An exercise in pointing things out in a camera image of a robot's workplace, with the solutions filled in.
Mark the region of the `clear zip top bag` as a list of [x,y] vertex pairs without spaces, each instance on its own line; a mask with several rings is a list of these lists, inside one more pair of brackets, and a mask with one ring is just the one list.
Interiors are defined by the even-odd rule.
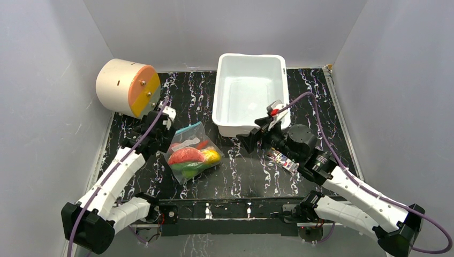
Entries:
[[176,131],[164,159],[179,184],[220,164],[224,154],[206,135],[202,122]]

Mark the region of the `yellow toy mango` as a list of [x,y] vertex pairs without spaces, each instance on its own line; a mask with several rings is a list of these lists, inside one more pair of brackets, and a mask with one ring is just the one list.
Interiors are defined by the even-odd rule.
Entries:
[[205,148],[201,151],[201,153],[205,158],[204,163],[206,164],[217,163],[221,159],[219,152],[214,148]]

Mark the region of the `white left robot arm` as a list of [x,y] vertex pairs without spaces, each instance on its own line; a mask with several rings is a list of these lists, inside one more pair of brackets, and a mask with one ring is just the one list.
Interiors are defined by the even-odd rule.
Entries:
[[175,109],[165,106],[150,111],[144,123],[133,128],[120,143],[117,154],[98,181],[76,203],[66,203],[61,211],[65,238],[69,244],[102,254],[115,235],[138,220],[155,223],[160,217],[158,200],[138,193],[115,206],[120,193],[135,173],[157,152],[167,150],[175,135]]

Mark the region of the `green toy lime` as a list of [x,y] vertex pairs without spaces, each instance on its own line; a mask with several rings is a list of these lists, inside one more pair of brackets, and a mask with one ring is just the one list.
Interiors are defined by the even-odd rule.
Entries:
[[191,179],[204,170],[211,168],[211,164],[205,162],[184,162],[172,164],[171,168],[177,179],[184,180]]

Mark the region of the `white plastic bin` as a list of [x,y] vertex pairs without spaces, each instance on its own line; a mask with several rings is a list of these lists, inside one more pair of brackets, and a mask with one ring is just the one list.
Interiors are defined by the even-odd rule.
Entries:
[[221,136],[248,134],[275,101],[290,103],[282,56],[226,53],[219,57],[211,117]]

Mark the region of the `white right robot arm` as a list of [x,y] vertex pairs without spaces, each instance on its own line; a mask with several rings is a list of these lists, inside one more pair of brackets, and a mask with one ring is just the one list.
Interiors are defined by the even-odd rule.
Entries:
[[283,205],[274,217],[288,223],[330,220],[371,237],[392,256],[409,256],[422,225],[415,211],[424,211],[422,207],[416,204],[397,207],[385,202],[379,192],[370,195],[362,190],[360,179],[350,172],[344,173],[329,152],[316,148],[317,137],[306,125],[297,124],[284,132],[269,117],[255,122],[259,128],[237,135],[248,153],[260,141],[264,147],[295,162],[304,178],[349,201],[346,205],[321,192],[310,191],[300,204]]

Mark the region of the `red toy pepper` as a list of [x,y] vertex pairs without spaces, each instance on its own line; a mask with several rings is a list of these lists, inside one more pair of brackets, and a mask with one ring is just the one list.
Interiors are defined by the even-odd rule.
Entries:
[[208,144],[208,140],[202,141],[199,144],[195,146],[196,149],[202,150],[205,148],[205,146]]

